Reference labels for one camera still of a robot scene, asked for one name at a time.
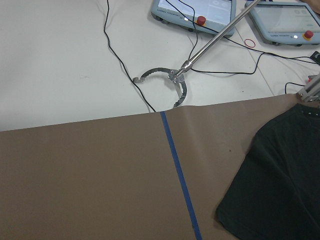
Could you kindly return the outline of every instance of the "blue stripe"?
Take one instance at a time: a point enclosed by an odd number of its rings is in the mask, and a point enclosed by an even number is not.
[[[188,208],[188,211],[189,211],[189,216],[190,216],[190,219],[191,219],[191,223],[192,223],[192,227],[193,227],[193,230],[194,230],[195,238],[197,240],[202,240],[202,236],[201,236],[200,229],[199,229],[199,226],[198,226],[198,221],[197,221],[197,218],[196,218],[195,210],[194,210],[194,207],[192,206],[190,194],[189,194],[189,191],[188,191],[188,187],[187,187],[187,184],[186,184],[184,173],[183,173],[181,165],[180,165],[180,161],[179,161],[179,157],[178,157],[177,150],[176,150],[176,147],[175,147],[175,143],[174,143],[174,140],[173,140],[172,135],[171,135],[171,131],[170,131],[170,127],[169,127],[169,124],[168,124],[168,120],[167,120],[167,117],[166,117],[166,114],[165,114],[164,111],[161,111],[160,114],[161,114],[162,123],[163,123],[164,130],[165,130],[166,138],[168,139],[168,143],[169,143],[169,146],[170,146],[170,149],[171,149],[171,154],[172,154],[172,157],[173,157],[175,169],[176,169],[176,172],[177,172],[178,177],[179,177],[179,181],[180,181],[180,185],[181,185],[181,188],[182,188],[182,192],[183,192],[184,200],[185,200],[185,203],[186,203],[186,207]]]

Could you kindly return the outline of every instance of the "metal rod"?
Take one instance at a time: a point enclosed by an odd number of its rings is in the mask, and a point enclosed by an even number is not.
[[[180,77],[183,73],[189,71],[194,63],[216,42],[223,38],[249,11],[254,8],[261,0],[253,1],[245,10],[237,15],[227,26],[224,27],[212,40],[210,40],[203,48],[201,48],[190,60],[183,63],[180,70],[174,76],[174,79]]]

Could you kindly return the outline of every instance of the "white surface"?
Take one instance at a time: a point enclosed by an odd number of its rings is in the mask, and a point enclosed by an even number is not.
[[[195,34],[163,25],[150,14],[150,0],[110,0],[107,32],[111,45],[140,77],[155,67],[178,69],[188,58]],[[238,1],[238,12],[244,5]],[[0,1],[0,130],[147,113],[148,108],[110,53],[103,33],[105,0]],[[231,38],[258,42],[243,19]],[[200,34],[200,49],[211,39]],[[319,47],[265,46],[286,56],[310,55]],[[256,56],[225,40],[217,43],[195,69],[251,72]],[[283,94],[284,83],[316,74],[319,67],[261,61],[254,75],[185,74],[183,105],[209,105]],[[165,74],[139,83],[157,111],[172,108],[178,95]]]

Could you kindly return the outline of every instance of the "device screen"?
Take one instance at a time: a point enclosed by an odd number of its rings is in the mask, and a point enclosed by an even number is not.
[[[179,9],[183,14],[193,16],[203,16],[208,21],[228,25],[231,18],[231,1],[230,0],[184,0],[183,2],[194,8],[194,11],[179,2],[178,0],[169,0],[169,2]],[[166,0],[160,0],[159,8],[177,11]]]
[[[320,26],[305,6],[257,5],[254,11],[269,33],[320,32]]]

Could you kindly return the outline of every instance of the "dark green shirt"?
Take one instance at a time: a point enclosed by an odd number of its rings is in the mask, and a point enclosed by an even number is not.
[[[264,125],[216,212],[241,240],[320,240],[320,109]]]

